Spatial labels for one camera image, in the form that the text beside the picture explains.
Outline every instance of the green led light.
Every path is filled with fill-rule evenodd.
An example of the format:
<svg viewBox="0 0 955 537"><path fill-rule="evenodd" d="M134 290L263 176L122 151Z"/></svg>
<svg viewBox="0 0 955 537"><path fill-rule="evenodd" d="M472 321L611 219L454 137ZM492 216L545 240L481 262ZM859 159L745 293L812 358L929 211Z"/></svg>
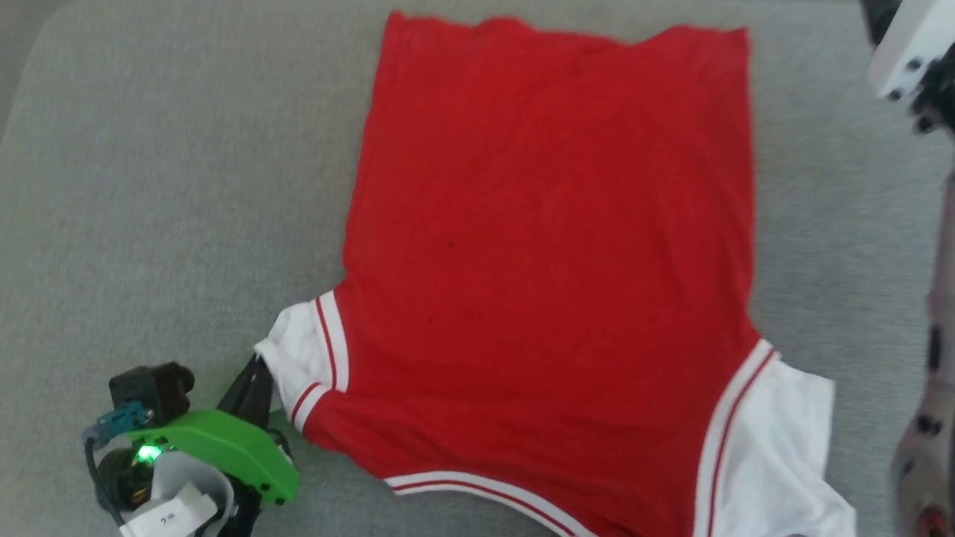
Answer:
<svg viewBox="0 0 955 537"><path fill-rule="evenodd" d="M143 445L140 447L139 451L136 452L136 458L140 462L149 462L152 463L156 460L156 457L162 454L162 450L156 447L155 445Z"/></svg>

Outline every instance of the blue connector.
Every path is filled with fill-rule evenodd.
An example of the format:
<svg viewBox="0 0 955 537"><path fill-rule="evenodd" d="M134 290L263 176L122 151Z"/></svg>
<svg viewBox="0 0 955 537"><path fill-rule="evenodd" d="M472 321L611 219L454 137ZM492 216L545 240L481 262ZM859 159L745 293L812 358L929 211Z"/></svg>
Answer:
<svg viewBox="0 0 955 537"><path fill-rule="evenodd" d="M99 417L94 425L87 427L81 438L83 443L93 440L93 449L100 449L110 440L133 429L139 429L153 418L153 411L143 408L139 401L130 401L112 412Z"/></svg>

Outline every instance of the red stripe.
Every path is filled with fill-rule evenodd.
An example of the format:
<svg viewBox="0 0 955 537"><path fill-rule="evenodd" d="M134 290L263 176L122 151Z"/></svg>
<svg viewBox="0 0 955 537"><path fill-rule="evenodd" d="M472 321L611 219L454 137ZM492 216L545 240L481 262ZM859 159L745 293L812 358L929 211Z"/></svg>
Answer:
<svg viewBox="0 0 955 537"><path fill-rule="evenodd" d="M304 401L305 398L308 397L308 394L310 394L315 388L318 388L318 382L312 382L311 385L308 386L299 396L298 402L295 403L295 408L292 409L292 425L295 424L295 415L298 414L298 409L302 407L302 401Z"/></svg>
<svg viewBox="0 0 955 537"><path fill-rule="evenodd" d="M331 364L331 389L335 389L335 385L338 383L338 374L335 371L335 351L331 349L331 337L329 337L329 327L325 324L325 314L322 313L322 304L316 298L315 299L315 309L318 310L318 318L322 321L322 332L325 333L325 345L329 349L329 363Z"/></svg>
<svg viewBox="0 0 955 537"><path fill-rule="evenodd" d="M716 467L713 469L713 486L710 490L710 530L707 532L709 537L713 535L713 521L716 519L716 485L719 479L719 469L723 464L723 452L726 451L726 441L730 437L730 429L732 428L732 420L736 416L736 408L739 407L739 403L743 400L746 393L750 391L750 386L753 385L753 382L759 374L762 373L766 364L770 363L770 358L773 357L774 353L775 349L770 349L770 351L766 353L766 357L763 358L763 363L759 364L759 367L756 368L756 372L753 373L753 376L750 376L750 379L746 381L746 385L743 386L743 390L736 396L736 401L732 403L730 417L726 421L726 427L723 429L723 438L719 442L719 455L716 456Z"/></svg>
<svg viewBox="0 0 955 537"><path fill-rule="evenodd" d="M547 513L541 511L540 509L534 507L533 505L530 505L529 503L527 503L527 502L525 502L525 501L523 501L523 500L519 500L519 499L517 499L517 498L515 498L515 497L513 497L513 496L508 496L507 494L504 494L503 492L498 492L498 491L494 490L493 488L487 488L487 487L484 487L484 486L480 486L479 484L466 483L466 482L463 482L463 481L454 481L454 480L439 480L439 481L425 481L425 482L421 482L421 483L402 484L402 485L400 485L400 486L394 487L393 489L394 489L395 491L398 491L398 490L406 490L406 489L409 489L409 488L418 488L418 487L420 487L420 486L427 486L427 485L429 485L429 484L456 484L456 485L459 485L459 486L471 487L471 488L474 488L474 489L476 489L476 490L480 490L480 491L482 491L482 492L487 492L488 494L493 494L493 495L495 495L495 496L499 496L499 497L501 497L501 498L504 498L505 500L508 500L508 501L510 501L510 502L514 502L515 504L519 504L519 505L521 505L521 506L523 506L523 507L526 507L526 508L528 508L528 509L534 511L535 513L537 513L538 515L540 515L541 518L546 519L548 522L550 522L550 523L553 524L554 526L557 526L557 527L559 527L560 529L562 529L563 532L566 533L567 535L571 535L571 536L574 535L574 532L571 531L570 528L568 528L567 526L564 526L563 524L557 522L556 520L554 520L554 517L548 515Z"/></svg>

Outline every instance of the striped hem trim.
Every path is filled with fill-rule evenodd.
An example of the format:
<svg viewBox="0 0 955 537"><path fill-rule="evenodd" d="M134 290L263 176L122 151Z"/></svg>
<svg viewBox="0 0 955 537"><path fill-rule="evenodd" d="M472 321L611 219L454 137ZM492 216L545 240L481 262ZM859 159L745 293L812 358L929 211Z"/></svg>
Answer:
<svg viewBox="0 0 955 537"><path fill-rule="evenodd" d="M318 382L312 382L299 396L292 410L291 418L289 418L299 432L305 430L308 416L311 415L311 411L315 408L315 405L318 404L318 399L322 398L328 391L328 388Z"/></svg>
<svg viewBox="0 0 955 537"><path fill-rule="evenodd" d="M335 291L315 299L315 330L325 339L326 354L331 369L331 389L347 392L349 389L349 346L345 339L345 327L338 312Z"/></svg>
<svg viewBox="0 0 955 537"><path fill-rule="evenodd" d="M509 483L465 472L436 471L385 480L399 496L417 492L467 492L514 508L562 537L596 537L584 525L541 496Z"/></svg>
<svg viewBox="0 0 955 537"><path fill-rule="evenodd" d="M765 339L760 339L716 403L710 425L707 427L696 473L693 537L714 537L713 528L718 514L716 513L716 490L733 418L759 374L767 364L778 358L779 353L774 350L773 345Z"/></svg>

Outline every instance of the black cable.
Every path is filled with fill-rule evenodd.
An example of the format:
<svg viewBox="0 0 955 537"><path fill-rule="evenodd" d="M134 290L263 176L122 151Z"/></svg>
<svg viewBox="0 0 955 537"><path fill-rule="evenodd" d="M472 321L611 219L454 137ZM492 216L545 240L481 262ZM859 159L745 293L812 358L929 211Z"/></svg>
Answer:
<svg viewBox="0 0 955 537"><path fill-rule="evenodd" d="M110 516L113 517L113 521L117 523L117 526L125 526L126 521L119 516L119 509L117 509L116 504L113 503L113 498L106 493L106 487L103 486L103 481L99 478L99 470L96 469L96 460L93 458L93 439L86 440L86 443L83 445L83 451L86 454L86 468L90 470L90 477L93 478L96 494L102 499L102 503L106 505L106 510L110 512Z"/></svg>
<svg viewBox="0 0 955 537"><path fill-rule="evenodd" d="M269 435L273 435L272 439L275 440L275 443L279 444L279 447L281 447L286 452L286 455L288 455L289 457L292 456L292 449L288 446L288 439L282 433L282 431L278 429L271 429L271 428L266 429L265 431Z"/></svg>

